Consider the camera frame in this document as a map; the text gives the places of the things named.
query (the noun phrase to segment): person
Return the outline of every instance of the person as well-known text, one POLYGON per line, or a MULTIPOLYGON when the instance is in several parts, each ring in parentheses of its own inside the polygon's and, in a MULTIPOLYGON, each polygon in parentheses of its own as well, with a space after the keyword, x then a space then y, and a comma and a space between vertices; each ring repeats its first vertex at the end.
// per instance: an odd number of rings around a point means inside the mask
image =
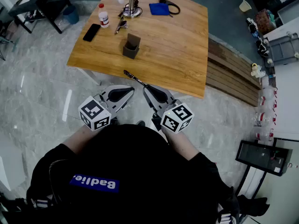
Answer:
POLYGON ((237 218, 233 188, 215 163, 183 132, 162 131, 168 142, 144 125, 84 125, 37 163, 27 202, 47 207, 49 222, 214 224, 218 204, 237 218))

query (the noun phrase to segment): pen holder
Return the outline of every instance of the pen holder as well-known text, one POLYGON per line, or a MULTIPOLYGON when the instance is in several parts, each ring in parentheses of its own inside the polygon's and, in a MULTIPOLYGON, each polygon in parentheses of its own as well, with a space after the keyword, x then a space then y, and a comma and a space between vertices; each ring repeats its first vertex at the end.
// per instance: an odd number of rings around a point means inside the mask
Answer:
POLYGON ((139 51, 140 40, 140 37, 128 33, 127 43, 123 47, 122 54, 131 59, 135 59, 135 56, 139 51))

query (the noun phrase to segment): plastic bottle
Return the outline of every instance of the plastic bottle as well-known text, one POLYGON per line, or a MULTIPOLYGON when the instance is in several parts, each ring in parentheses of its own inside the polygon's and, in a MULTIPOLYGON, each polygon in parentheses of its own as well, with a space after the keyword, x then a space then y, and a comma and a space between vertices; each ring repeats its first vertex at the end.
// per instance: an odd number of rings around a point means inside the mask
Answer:
POLYGON ((109 27, 109 19, 108 19, 108 12, 104 11, 104 4, 99 4, 99 20, 100 25, 103 28, 109 27))
POLYGON ((252 117, 252 123, 254 126, 266 127, 276 121, 276 116, 276 114, 273 115, 268 112, 255 113, 252 117))
POLYGON ((274 88, 272 86, 268 86, 266 88, 263 89, 263 96, 266 98, 266 99, 273 99, 274 96, 277 98, 277 88, 274 88))
POLYGON ((271 141, 273 137, 273 129, 268 131, 262 127, 253 127, 250 132, 250 137, 255 140, 271 141))
POLYGON ((277 108, 277 102, 275 99, 268 100, 264 96, 258 99, 258 111, 259 112, 275 112, 277 108))

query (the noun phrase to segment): wooden bench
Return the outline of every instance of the wooden bench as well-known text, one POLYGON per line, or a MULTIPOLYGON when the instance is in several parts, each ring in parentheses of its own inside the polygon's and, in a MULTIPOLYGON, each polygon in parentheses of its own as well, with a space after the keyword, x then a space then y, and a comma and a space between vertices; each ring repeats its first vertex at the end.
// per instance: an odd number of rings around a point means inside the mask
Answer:
POLYGON ((262 86, 257 78, 250 75, 251 65, 209 39, 206 84, 256 107, 262 86))

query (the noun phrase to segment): blue label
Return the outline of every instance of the blue label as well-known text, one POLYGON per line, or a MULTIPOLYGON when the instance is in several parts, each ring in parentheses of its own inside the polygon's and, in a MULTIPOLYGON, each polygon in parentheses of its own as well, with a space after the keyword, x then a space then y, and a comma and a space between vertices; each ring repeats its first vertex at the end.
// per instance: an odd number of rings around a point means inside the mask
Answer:
POLYGON ((119 192, 120 181, 76 174, 71 179, 70 184, 103 192, 119 192))

